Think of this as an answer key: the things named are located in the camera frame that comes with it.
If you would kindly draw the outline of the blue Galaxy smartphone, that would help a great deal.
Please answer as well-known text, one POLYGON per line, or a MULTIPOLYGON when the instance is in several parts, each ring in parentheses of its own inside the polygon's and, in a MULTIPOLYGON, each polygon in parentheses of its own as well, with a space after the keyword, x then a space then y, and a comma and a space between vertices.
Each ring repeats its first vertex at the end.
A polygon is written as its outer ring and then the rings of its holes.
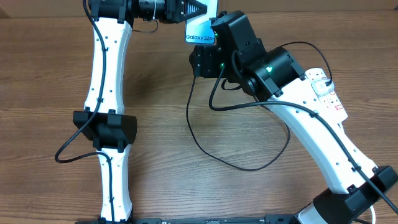
POLYGON ((206 13, 186 21, 185 41, 189 44, 213 45, 215 33, 211 28, 211 18, 217 16, 218 0, 198 0, 207 7, 206 13))

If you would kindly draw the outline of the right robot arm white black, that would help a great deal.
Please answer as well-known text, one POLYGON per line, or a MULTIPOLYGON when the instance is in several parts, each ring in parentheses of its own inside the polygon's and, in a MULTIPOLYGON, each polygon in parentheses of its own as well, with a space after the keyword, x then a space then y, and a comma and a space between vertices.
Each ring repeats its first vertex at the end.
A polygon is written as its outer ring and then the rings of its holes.
POLYGON ((237 83, 296 135, 321 170, 327 189, 284 223, 351 223, 397 182, 391 166, 377 166, 347 137, 322 96, 331 78, 304 70, 284 45, 264 48, 241 11, 210 20, 215 45, 196 45, 194 76, 237 83))

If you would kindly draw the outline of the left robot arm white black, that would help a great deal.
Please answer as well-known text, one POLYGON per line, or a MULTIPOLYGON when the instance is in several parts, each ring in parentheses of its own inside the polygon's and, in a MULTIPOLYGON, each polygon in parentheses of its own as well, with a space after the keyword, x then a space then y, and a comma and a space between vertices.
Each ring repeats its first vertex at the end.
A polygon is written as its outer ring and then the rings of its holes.
POLYGON ((90 0, 83 8, 93 25, 93 69, 83 111, 74 111, 73 122, 93 143, 101 166, 103 203, 97 223, 131 223, 128 157, 137 118, 124 113, 123 77, 134 20, 190 26, 215 17, 218 2, 90 0))

